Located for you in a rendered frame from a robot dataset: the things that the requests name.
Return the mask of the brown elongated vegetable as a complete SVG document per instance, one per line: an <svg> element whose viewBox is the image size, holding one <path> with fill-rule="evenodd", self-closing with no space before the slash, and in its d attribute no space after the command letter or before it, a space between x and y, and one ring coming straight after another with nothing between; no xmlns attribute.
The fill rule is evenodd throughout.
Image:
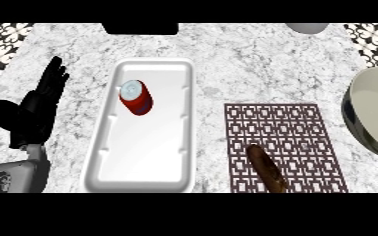
<svg viewBox="0 0 378 236"><path fill-rule="evenodd" d="M246 147L246 156L269 192L283 193L286 190L286 182L277 166L263 148L255 144L249 145Z"/></svg>

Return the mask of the grey round object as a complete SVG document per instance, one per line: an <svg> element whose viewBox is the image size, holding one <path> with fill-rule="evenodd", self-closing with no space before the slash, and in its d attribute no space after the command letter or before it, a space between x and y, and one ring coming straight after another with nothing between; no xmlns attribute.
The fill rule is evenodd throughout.
<svg viewBox="0 0 378 236"><path fill-rule="evenodd" d="M286 26L301 34L317 34L328 27L328 23L288 23Z"/></svg>

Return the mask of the white rectangular tray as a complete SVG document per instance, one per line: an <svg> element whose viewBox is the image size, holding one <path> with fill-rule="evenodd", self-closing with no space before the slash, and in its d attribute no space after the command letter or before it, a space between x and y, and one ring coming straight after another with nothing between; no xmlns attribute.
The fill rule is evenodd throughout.
<svg viewBox="0 0 378 236"><path fill-rule="evenodd" d="M119 100L145 83L152 109L134 115ZM128 58L112 67L80 190L189 192L195 181L195 67L186 58Z"/></svg>

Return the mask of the pale grey bowl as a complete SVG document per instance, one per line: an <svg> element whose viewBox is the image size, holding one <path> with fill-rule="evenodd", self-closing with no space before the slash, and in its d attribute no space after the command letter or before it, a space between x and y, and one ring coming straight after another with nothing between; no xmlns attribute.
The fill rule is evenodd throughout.
<svg viewBox="0 0 378 236"><path fill-rule="evenodd" d="M353 137L378 155L378 67L362 70L353 78L341 102L341 114Z"/></svg>

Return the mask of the brown patterned placemat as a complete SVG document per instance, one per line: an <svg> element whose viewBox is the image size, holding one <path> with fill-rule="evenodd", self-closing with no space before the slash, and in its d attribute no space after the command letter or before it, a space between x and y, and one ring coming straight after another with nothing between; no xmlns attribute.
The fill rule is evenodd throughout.
<svg viewBox="0 0 378 236"><path fill-rule="evenodd" d="M283 176L289 193L345 193L347 184L314 104L226 104L230 191L267 191L245 147L258 145Z"/></svg>

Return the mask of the red can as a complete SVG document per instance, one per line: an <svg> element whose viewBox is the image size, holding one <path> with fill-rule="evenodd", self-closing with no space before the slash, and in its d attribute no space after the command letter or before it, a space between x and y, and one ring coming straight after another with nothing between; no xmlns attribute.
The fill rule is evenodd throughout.
<svg viewBox="0 0 378 236"><path fill-rule="evenodd" d="M122 84L118 97L134 115L142 116L150 111L153 100L146 85L140 80L128 80Z"/></svg>

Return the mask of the black appliance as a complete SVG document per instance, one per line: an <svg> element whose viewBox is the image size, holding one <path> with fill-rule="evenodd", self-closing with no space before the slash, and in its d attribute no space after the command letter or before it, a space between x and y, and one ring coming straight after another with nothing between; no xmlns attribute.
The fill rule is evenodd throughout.
<svg viewBox="0 0 378 236"><path fill-rule="evenodd" d="M103 29L112 35L176 35L177 23L103 23Z"/></svg>

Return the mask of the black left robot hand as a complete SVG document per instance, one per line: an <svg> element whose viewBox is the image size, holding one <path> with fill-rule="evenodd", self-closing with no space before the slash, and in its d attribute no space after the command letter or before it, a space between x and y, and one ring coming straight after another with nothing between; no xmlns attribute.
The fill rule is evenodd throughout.
<svg viewBox="0 0 378 236"><path fill-rule="evenodd" d="M59 99L69 78L62 59L54 56L44 69L37 87L21 103L0 100L0 128L10 132L12 149L47 141L56 117Z"/></svg>

